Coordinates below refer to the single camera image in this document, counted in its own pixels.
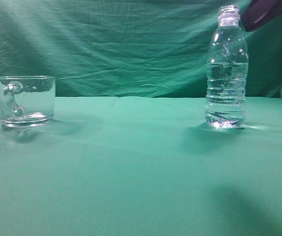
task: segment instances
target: glass base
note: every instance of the glass base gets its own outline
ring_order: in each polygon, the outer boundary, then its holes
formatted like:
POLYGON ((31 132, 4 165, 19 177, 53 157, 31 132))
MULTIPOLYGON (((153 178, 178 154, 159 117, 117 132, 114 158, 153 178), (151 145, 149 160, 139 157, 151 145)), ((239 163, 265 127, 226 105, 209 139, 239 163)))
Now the glass base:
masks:
POLYGON ((50 122, 54 116, 34 113, 22 117, 11 117, 7 120, 1 120, 2 124, 11 128, 29 128, 44 125, 50 122))

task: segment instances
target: bottle bottom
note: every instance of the bottle bottom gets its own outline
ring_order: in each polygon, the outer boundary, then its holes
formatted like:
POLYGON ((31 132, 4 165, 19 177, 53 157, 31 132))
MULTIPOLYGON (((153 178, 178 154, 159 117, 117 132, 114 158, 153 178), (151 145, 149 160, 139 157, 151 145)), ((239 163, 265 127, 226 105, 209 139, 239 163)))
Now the bottle bottom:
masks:
POLYGON ((208 125, 215 128, 242 128, 245 120, 245 113, 205 111, 205 119, 208 125))

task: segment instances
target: bottle neck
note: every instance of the bottle neck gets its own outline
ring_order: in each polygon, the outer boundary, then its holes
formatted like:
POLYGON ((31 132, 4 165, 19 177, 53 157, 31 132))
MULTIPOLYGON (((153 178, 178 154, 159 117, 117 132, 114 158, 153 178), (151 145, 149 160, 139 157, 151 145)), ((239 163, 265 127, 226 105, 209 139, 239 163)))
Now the bottle neck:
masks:
POLYGON ((219 26, 237 26, 240 20, 238 14, 221 15, 218 17, 219 26))

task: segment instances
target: glass rim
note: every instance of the glass rim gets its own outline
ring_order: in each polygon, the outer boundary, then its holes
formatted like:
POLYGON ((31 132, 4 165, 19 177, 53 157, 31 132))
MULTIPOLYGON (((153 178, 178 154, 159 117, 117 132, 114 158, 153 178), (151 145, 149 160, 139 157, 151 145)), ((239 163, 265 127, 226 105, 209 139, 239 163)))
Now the glass rim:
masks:
POLYGON ((0 80, 22 80, 22 79, 54 79, 54 76, 47 75, 20 75, 20 76, 0 76, 0 80))

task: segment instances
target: water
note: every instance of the water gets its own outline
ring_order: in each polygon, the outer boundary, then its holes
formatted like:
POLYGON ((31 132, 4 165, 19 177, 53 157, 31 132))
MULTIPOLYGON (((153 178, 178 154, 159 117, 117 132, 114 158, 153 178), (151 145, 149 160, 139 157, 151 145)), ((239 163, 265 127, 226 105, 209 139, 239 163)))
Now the water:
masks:
POLYGON ((245 119, 248 63, 208 63, 205 117, 216 128, 238 128, 245 119))

